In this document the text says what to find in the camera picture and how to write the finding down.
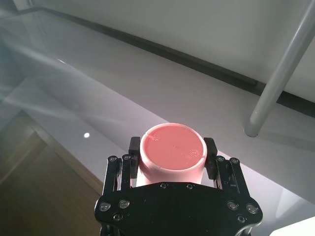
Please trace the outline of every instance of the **screw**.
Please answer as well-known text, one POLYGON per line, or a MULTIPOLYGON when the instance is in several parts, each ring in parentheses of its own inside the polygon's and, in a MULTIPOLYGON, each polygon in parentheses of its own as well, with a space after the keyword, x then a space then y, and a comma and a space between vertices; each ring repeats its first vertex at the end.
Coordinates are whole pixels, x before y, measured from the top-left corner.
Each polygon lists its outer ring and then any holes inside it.
POLYGON ((123 218, 123 216, 119 213, 116 213, 114 216, 113 216, 113 219, 115 221, 120 221, 121 219, 123 218))
POLYGON ((110 156, 109 161, 116 161, 117 157, 116 156, 110 156))
POLYGON ((242 215, 238 215, 238 216, 237 216, 237 220, 238 220, 240 223, 245 223, 246 218, 245 218, 244 216, 242 216, 242 215))
POLYGON ((228 202, 227 203, 227 207, 230 209, 230 210, 237 210, 238 208, 238 205, 234 202, 228 202))
POLYGON ((193 189, 193 184, 188 183, 188 184, 186 185, 186 187, 187 187, 187 189, 193 189))
POLYGON ((253 204, 247 204, 246 209, 251 214, 256 214, 258 212, 258 208, 255 207, 253 204))
POLYGON ((223 156, 217 156, 217 160, 218 160, 218 161, 224 161, 225 158, 224 158, 223 156))
POLYGON ((161 183, 160 187, 165 189, 167 187, 167 184, 166 183, 161 183))
POLYGON ((231 161, 232 163, 234 163, 234 164, 239 163, 239 159, 234 158, 234 157, 232 157, 232 158, 230 159, 230 161, 231 161))
POLYGON ((119 208, 121 209, 125 209, 129 206, 130 202, 127 201, 127 200, 121 200, 119 203, 118 203, 118 206, 119 208))
POLYGON ((109 203, 101 203, 99 205, 99 210, 100 211, 107 211, 110 208, 110 204, 109 203))
POLYGON ((129 160, 130 158, 130 155, 123 155, 123 160, 129 160))

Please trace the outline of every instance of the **wooden floor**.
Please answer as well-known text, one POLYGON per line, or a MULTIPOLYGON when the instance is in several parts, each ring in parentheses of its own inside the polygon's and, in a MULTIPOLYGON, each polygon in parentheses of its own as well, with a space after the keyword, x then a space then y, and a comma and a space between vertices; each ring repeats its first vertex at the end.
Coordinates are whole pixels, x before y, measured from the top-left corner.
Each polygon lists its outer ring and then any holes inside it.
POLYGON ((96 236, 102 183, 25 112, 0 131, 0 235, 96 236))

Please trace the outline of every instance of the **pink cup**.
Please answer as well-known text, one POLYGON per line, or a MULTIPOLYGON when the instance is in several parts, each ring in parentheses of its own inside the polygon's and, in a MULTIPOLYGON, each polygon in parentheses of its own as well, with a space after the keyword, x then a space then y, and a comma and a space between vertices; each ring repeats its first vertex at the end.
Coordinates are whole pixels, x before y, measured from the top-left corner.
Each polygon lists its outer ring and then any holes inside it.
POLYGON ((143 135, 140 155, 137 186, 163 181, 200 184, 207 146, 188 126, 165 123, 143 135))

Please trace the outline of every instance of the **metal pipe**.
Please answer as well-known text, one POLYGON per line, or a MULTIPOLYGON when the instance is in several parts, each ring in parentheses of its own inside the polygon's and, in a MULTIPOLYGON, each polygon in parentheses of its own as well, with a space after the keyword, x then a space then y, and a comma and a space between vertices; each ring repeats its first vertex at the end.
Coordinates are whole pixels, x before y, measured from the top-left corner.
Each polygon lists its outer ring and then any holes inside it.
POLYGON ((245 127, 250 137, 258 135, 285 85, 299 64, 315 35, 315 0, 311 0, 284 55, 268 81, 245 127))

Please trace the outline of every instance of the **metal linkage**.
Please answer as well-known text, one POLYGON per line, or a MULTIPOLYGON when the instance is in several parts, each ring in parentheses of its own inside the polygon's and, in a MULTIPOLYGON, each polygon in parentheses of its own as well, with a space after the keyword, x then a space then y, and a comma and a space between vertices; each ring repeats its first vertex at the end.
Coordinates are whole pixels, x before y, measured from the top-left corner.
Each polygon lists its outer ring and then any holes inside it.
POLYGON ((262 212, 249 195, 240 161, 217 156, 213 139, 204 140, 208 151, 205 167, 216 188, 187 182, 132 188, 140 156, 138 137, 131 139, 129 152, 121 159, 110 156, 103 195, 95 205, 100 235, 249 236, 252 227, 261 223, 262 212))
POLYGON ((315 0, 310 0, 289 45, 260 96, 248 124, 245 126, 244 132, 248 136, 255 137, 258 135, 314 35, 315 0))

